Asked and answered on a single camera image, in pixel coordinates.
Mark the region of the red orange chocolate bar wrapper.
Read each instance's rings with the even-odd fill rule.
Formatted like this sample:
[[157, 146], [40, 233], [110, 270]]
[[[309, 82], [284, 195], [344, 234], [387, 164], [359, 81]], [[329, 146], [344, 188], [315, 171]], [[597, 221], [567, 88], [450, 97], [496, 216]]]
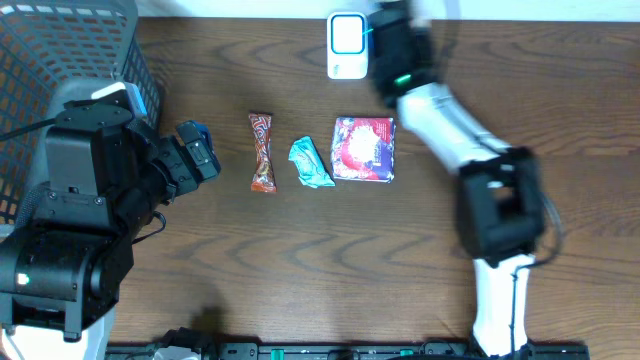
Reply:
[[275, 193], [277, 191], [274, 169], [271, 162], [270, 114], [250, 113], [249, 121], [255, 140], [256, 170], [251, 182], [254, 192]]

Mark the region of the teal snack wrapper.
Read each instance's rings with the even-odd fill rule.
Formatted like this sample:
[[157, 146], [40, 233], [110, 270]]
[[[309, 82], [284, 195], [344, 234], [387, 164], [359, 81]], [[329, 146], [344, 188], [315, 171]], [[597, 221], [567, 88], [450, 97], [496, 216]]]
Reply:
[[296, 166], [302, 185], [314, 189], [335, 186], [309, 136], [304, 136], [292, 144], [288, 160]]

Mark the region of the purple red noodle packet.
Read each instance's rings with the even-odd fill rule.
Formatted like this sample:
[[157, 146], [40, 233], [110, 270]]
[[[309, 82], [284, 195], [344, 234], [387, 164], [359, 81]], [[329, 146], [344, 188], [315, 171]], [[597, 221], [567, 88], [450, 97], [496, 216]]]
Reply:
[[391, 117], [339, 117], [331, 144], [336, 179], [390, 183], [394, 179], [395, 122]]

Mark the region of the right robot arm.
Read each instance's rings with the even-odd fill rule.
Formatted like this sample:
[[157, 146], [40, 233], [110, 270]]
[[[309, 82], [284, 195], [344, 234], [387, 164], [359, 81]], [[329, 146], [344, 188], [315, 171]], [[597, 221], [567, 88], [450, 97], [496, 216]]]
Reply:
[[412, 20], [407, 1], [381, 1], [369, 15], [373, 83], [455, 180], [455, 228], [476, 280], [473, 345], [483, 357], [519, 359], [528, 345], [527, 282], [545, 230], [537, 161], [461, 105], [438, 73], [429, 30]]

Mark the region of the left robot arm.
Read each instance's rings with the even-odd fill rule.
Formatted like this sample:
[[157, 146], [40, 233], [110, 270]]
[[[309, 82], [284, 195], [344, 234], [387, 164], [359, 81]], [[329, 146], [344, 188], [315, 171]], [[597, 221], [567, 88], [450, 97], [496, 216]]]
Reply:
[[65, 103], [46, 126], [48, 177], [1, 244], [1, 345], [8, 359], [101, 359], [134, 245], [221, 167], [206, 126], [160, 136], [131, 83]]

